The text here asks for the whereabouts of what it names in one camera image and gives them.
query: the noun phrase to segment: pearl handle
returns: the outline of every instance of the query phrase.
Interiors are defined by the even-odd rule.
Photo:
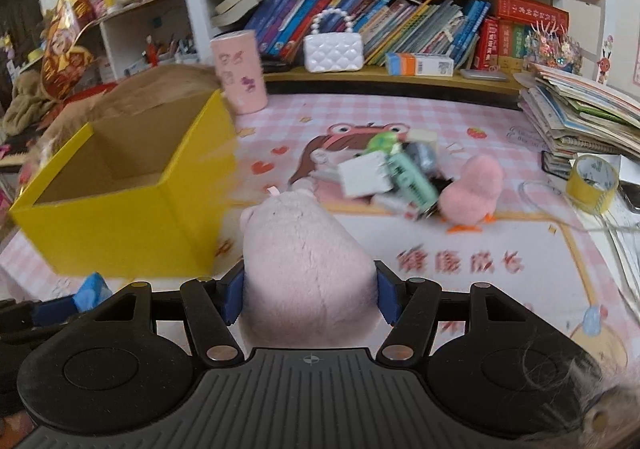
[[[313,21],[311,23],[311,33],[312,34],[319,34],[320,33],[320,21],[322,20],[322,18],[324,18],[325,16],[329,16],[330,14],[340,14],[340,16],[342,18],[344,18],[344,21],[347,24],[347,28],[345,29],[345,32],[353,32],[353,22],[351,21],[353,18],[349,15],[349,13],[346,10],[342,10],[342,9],[337,9],[335,7],[331,7],[329,9],[325,9],[322,12],[319,12],[318,14],[316,14],[316,16],[313,18]]]

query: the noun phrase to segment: white handbag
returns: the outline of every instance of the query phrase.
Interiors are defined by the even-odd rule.
[[[340,14],[347,24],[344,32],[319,33],[320,21],[330,14]],[[362,37],[353,31],[351,16],[345,10],[325,9],[313,20],[311,35],[305,38],[305,68],[312,73],[360,70]]]

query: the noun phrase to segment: tape roll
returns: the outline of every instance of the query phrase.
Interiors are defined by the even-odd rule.
[[[571,168],[566,193],[583,211],[602,214],[609,209],[618,184],[618,172],[609,162],[597,156],[583,155]]]

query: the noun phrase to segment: pink checkered mat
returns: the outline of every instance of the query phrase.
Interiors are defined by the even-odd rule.
[[[319,168],[312,152],[324,150],[329,162],[341,162],[383,130],[436,132],[443,169],[451,176],[472,155],[495,156],[506,173],[498,201],[501,219],[484,225],[482,233],[449,235],[435,218],[414,223],[385,216],[367,203],[343,200],[329,182],[316,182],[316,195],[342,212],[338,219],[364,248],[402,277],[424,275],[458,291],[489,281],[606,363],[625,366],[640,353],[640,329],[590,236],[532,214],[518,195],[523,180],[547,181],[540,170],[542,140],[523,113],[425,99],[300,94],[270,96],[266,109],[238,117],[236,126],[241,185],[235,197],[247,203],[266,198],[268,187],[286,190],[290,182],[309,179]],[[528,193],[555,216],[579,225],[570,205],[553,191],[534,187]],[[219,271],[235,262],[240,243],[236,220],[228,220],[218,246]],[[78,285],[53,274],[21,233],[0,254],[0,266],[39,299]],[[112,287],[125,283],[110,281]],[[366,344],[375,349],[385,328]],[[436,345],[461,332],[460,325],[442,325]]]

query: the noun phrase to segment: stack of books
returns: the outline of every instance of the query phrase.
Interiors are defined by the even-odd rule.
[[[640,158],[640,103],[590,79],[535,65],[536,85],[520,91],[520,108],[545,140],[557,169],[577,153]]]
[[[478,29],[491,4],[467,0],[459,6],[453,0],[433,1],[264,0],[245,29],[256,31],[261,55],[301,62],[298,54],[313,17],[327,7],[338,7],[352,16],[368,65],[383,66],[385,55],[394,52],[446,55],[457,68],[470,63]],[[320,32],[344,29],[344,21],[336,14],[320,25]]]
[[[533,0],[491,0],[490,16],[480,28],[474,68],[508,74],[522,71],[527,36],[534,27],[569,29],[569,13]]]

